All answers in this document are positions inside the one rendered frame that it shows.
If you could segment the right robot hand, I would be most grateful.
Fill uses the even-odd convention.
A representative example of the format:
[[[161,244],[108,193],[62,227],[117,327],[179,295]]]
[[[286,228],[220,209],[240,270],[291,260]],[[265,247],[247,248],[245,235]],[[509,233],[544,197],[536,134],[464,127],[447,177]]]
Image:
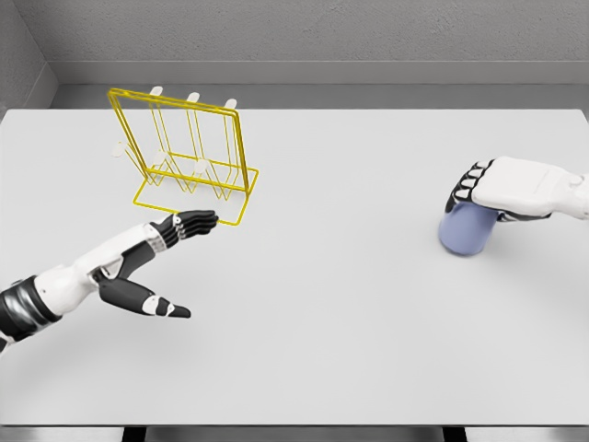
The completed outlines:
[[[579,175],[514,157],[479,161],[458,180],[445,212],[459,203],[474,203],[498,211],[500,222],[546,219],[554,213],[571,216],[568,185]]]

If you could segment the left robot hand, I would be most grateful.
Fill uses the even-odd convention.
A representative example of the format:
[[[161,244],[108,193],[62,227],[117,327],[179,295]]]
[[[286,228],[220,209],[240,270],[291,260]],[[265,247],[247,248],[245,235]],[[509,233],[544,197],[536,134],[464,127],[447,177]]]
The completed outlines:
[[[189,309],[156,295],[129,280],[137,269],[158,253],[214,229],[218,216],[213,210],[171,214],[159,222],[132,227],[75,260],[73,267],[88,278],[90,289],[114,307],[146,316],[188,319]]]

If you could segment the light blue cup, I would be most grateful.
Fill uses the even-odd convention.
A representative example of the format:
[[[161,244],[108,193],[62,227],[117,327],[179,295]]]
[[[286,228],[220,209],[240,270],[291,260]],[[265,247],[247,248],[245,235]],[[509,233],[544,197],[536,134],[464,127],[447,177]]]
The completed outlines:
[[[459,203],[445,214],[438,238],[450,252],[472,256],[483,251],[497,222],[499,212],[474,203]]]

